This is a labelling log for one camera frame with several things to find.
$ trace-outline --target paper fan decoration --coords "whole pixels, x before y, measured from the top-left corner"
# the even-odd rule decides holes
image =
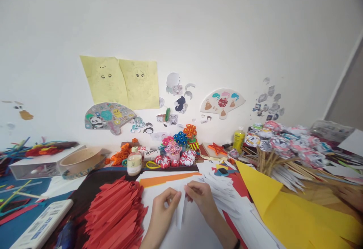
[[[136,114],[124,105],[101,103],[92,106],[84,117],[86,129],[111,130],[114,135],[121,134],[121,126],[134,119]]]
[[[219,114],[220,119],[226,119],[229,111],[244,103],[245,99],[240,93],[229,88],[220,88],[205,98],[200,111]]]

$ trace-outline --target orange paper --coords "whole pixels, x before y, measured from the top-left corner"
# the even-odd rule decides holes
[[[164,184],[168,181],[175,181],[187,177],[191,177],[193,175],[201,175],[199,172],[191,172],[191,173],[183,173],[179,175],[168,175],[161,177],[152,177],[152,178],[144,178],[140,180],[140,185],[144,188],[152,187],[160,184]]]

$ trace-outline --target red paper stack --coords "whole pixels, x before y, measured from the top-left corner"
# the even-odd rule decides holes
[[[144,187],[139,182],[104,184],[85,216],[89,240],[83,249],[137,249],[144,230],[141,223],[147,207],[141,203]]]

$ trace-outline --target glue bottle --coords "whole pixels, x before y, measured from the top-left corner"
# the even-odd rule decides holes
[[[238,130],[234,133],[233,138],[233,148],[235,148],[238,153],[242,153],[242,145],[245,140],[246,133],[243,132],[243,126],[238,127]]]
[[[129,176],[138,175],[142,168],[142,156],[137,151],[137,146],[131,148],[131,154],[127,157],[127,173]]]

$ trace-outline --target blue table surface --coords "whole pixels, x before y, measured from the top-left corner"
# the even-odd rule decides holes
[[[42,182],[42,183],[31,187],[26,187],[23,189],[23,191],[34,195],[40,195],[48,189],[50,180],[51,178],[33,179],[31,183],[36,183],[36,182]],[[15,187],[18,187],[24,185],[26,182],[28,182],[28,180],[19,180],[19,181],[15,180],[15,178],[11,174],[8,176],[0,177],[0,186],[6,185],[6,187],[8,187],[10,185],[14,185]],[[10,192],[0,193],[0,199],[4,199],[5,201],[12,195],[14,191],[15,190]],[[35,221],[35,219],[43,212],[43,210],[49,204],[56,201],[65,200],[71,194],[72,192],[68,192],[66,194],[47,199],[45,201],[46,203],[45,207],[37,206],[32,210],[27,211],[24,214],[0,226],[0,248],[1,249],[10,248],[12,244],[23,234],[23,232]],[[19,195],[13,198],[12,201],[24,200],[24,199],[29,199],[29,197]],[[34,203],[36,200],[37,199],[32,198],[29,201],[29,203]]]

